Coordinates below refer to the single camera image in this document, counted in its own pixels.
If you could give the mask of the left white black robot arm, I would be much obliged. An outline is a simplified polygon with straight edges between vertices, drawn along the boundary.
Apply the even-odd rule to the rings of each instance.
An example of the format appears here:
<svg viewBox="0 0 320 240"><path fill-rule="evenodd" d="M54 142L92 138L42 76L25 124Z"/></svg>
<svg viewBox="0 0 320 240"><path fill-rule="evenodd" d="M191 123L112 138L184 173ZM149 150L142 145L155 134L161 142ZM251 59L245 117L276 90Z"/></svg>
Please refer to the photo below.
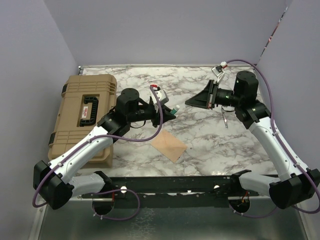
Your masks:
<svg viewBox="0 0 320 240"><path fill-rule="evenodd" d="M97 153L117 140L125 140L124 135L130 130L131 123L151 121L159 132L163 123L176 118L166 106L169 101L167 93L158 85L151 85L149 89L149 102L143 101L136 89L124 89L116 99L115 107L80 142L49 163L39 161L34 166L33 207L39 207L37 196L57 210L72 197L97 194L103 198L110 193L111 180L101 171L85 176L76 174Z"/></svg>

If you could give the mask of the tan paper envelope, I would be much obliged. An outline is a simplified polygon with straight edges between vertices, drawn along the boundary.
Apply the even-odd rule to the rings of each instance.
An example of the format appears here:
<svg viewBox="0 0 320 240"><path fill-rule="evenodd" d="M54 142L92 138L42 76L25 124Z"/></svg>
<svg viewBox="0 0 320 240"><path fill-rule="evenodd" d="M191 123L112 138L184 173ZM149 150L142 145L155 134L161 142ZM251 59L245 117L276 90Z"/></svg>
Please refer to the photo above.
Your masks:
<svg viewBox="0 0 320 240"><path fill-rule="evenodd" d="M151 145L173 163L176 163L187 149L182 141L166 130L162 130L152 140Z"/></svg>

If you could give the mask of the green white glue stick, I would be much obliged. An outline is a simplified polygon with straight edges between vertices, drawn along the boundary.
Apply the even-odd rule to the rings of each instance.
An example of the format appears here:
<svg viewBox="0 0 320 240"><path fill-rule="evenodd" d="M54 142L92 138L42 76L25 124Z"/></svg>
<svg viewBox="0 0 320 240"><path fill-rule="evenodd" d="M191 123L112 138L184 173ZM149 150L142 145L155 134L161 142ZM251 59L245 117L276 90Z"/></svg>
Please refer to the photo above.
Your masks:
<svg viewBox="0 0 320 240"><path fill-rule="evenodd" d="M172 110L170 111L170 114L175 115L180 109L179 105L176 105L172 108Z"/></svg>

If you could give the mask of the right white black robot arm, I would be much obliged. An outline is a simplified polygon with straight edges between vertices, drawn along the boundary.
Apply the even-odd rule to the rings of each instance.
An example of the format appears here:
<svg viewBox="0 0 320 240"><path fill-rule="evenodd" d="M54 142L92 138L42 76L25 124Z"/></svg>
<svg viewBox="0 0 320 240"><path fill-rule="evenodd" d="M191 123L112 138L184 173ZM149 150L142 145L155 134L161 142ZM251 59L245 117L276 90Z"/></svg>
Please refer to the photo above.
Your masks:
<svg viewBox="0 0 320 240"><path fill-rule="evenodd" d="M286 209L313 197L315 187L320 183L320 172L310 169L271 124L271 112L257 100L258 86L255 74L244 70L236 74L232 90L222 89L217 82L210 80L185 104L202 109L213 109L218 105L234 108L237 119L266 151L277 177L243 170L232 175L230 191L236 196L254 191L270 197L278 208Z"/></svg>

